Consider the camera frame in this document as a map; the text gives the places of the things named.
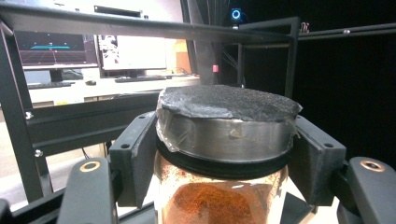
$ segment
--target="black metal frame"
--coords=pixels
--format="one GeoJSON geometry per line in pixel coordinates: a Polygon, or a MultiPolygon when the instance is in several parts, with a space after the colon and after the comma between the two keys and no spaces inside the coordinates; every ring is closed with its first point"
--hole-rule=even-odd
{"type": "Polygon", "coordinates": [[[294,70],[296,64],[296,55],[297,55],[297,46],[298,46],[298,36],[300,33],[300,18],[293,17],[293,18],[286,18],[281,20],[275,21],[261,21],[261,22],[254,22],[248,24],[241,24],[239,25],[240,30],[265,30],[274,27],[281,27],[281,26],[290,26],[290,42],[288,45],[277,45],[273,44],[272,46],[268,45],[252,45],[252,46],[243,46],[238,45],[238,77],[237,77],[237,84],[238,86],[245,85],[244,83],[244,67],[245,67],[245,49],[260,49],[260,48],[289,48],[289,55],[288,55],[288,66],[286,70],[286,82],[285,82],[285,96],[291,98],[293,94],[293,82],[294,82],[294,70]]]}
{"type": "Polygon", "coordinates": [[[0,22],[0,101],[28,202],[52,193],[46,156],[115,139],[135,116],[155,108],[158,93],[33,108],[13,30],[160,36],[244,46],[293,42],[290,35],[263,31],[137,20],[7,2],[0,3],[0,22]],[[36,149],[40,149],[43,156],[35,157],[36,149]]]}

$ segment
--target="desk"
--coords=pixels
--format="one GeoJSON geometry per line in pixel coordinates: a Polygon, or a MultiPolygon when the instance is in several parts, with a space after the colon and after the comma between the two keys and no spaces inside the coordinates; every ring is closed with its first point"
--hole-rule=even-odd
{"type": "Polygon", "coordinates": [[[159,81],[116,83],[113,78],[98,78],[95,86],[77,80],[71,87],[29,90],[34,107],[64,105],[111,99],[114,95],[141,91],[157,91],[165,87],[199,85],[198,77],[173,77],[159,81]]]}

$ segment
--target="metal bar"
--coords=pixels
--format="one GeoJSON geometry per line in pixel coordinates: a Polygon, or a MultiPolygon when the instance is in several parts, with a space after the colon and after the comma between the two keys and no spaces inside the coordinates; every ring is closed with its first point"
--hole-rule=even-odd
{"type": "Polygon", "coordinates": [[[48,196],[53,192],[52,182],[50,179],[50,171],[45,157],[38,157],[35,159],[37,170],[40,175],[41,188],[43,195],[48,196]]]}
{"type": "Polygon", "coordinates": [[[241,44],[238,45],[238,71],[237,71],[237,78],[236,84],[238,87],[245,87],[245,47],[241,44]]]}
{"type": "Polygon", "coordinates": [[[302,33],[300,37],[304,36],[313,36],[313,35],[340,35],[343,34],[344,31],[349,31],[350,33],[365,33],[371,31],[383,31],[383,30],[395,30],[396,22],[387,23],[387,24],[379,24],[379,25],[369,25],[369,26],[360,26],[360,27],[351,27],[344,29],[334,29],[327,31],[315,31],[310,33],[302,33]]]}
{"type": "Polygon", "coordinates": [[[19,60],[12,61],[18,58],[16,55],[18,52],[15,50],[15,42],[12,42],[14,37],[7,36],[4,27],[5,25],[2,23],[0,28],[0,102],[26,197],[28,202],[32,202],[43,197],[43,190],[17,85],[15,69],[21,71],[21,62],[19,60]]]}
{"type": "Polygon", "coordinates": [[[330,39],[330,38],[344,38],[344,37],[356,37],[356,36],[367,36],[367,35],[389,35],[396,34],[396,29],[388,29],[388,30],[374,30],[374,31],[365,31],[358,33],[339,33],[339,34],[327,34],[327,35],[302,35],[298,37],[299,41],[305,40],[319,40],[319,39],[330,39]]]}
{"type": "Polygon", "coordinates": [[[286,18],[286,19],[274,20],[274,21],[254,22],[254,23],[240,25],[239,29],[262,30],[262,29],[287,26],[287,25],[290,26],[290,42],[289,42],[288,67],[286,71],[286,81],[285,81],[285,96],[291,98],[293,93],[294,71],[295,71],[297,45],[298,45],[297,37],[299,34],[300,18],[293,17],[293,18],[286,18]]]}
{"type": "Polygon", "coordinates": [[[35,116],[27,122],[33,148],[49,156],[114,140],[136,116],[155,110],[158,95],[136,93],[107,101],[35,108],[35,116]]]}
{"type": "MultiPolygon", "coordinates": [[[[183,17],[183,22],[191,23],[188,0],[180,0],[180,5],[181,5],[181,14],[183,17]]],[[[193,74],[198,74],[194,41],[186,40],[186,45],[187,45],[187,53],[189,54],[189,63],[190,63],[191,72],[193,74]]]]}
{"type": "Polygon", "coordinates": [[[292,18],[290,21],[290,35],[292,36],[292,40],[290,41],[289,46],[289,56],[288,56],[288,68],[286,71],[286,83],[285,83],[285,96],[291,99],[293,95],[293,85],[294,85],[294,71],[296,65],[296,57],[297,57],[297,45],[298,45],[298,34],[299,34],[299,25],[300,18],[292,18]]]}
{"type": "Polygon", "coordinates": [[[288,41],[290,39],[286,35],[269,32],[236,31],[219,26],[148,21],[115,15],[32,7],[8,2],[0,2],[0,15],[13,30],[21,31],[91,35],[140,35],[228,43],[263,43],[266,41],[288,41]]]}
{"type": "Polygon", "coordinates": [[[252,29],[266,29],[266,28],[271,28],[271,27],[286,26],[286,25],[294,24],[296,22],[296,20],[299,20],[299,18],[290,17],[290,18],[272,20],[272,21],[258,21],[258,22],[248,23],[248,24],[241,24],[239,26],[239,29],[240,30],[252,30],[252,29]]]}

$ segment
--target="wrinkled black cover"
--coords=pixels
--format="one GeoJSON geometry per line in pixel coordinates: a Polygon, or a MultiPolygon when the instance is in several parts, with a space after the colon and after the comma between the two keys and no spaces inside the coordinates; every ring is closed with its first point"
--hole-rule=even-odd
{"type": "Polygon", "coordinates": [[[162,107],[188,118],[266,122],[294,120],[301,110],[281,95],[221,85],[166,88],[162,107]]]}

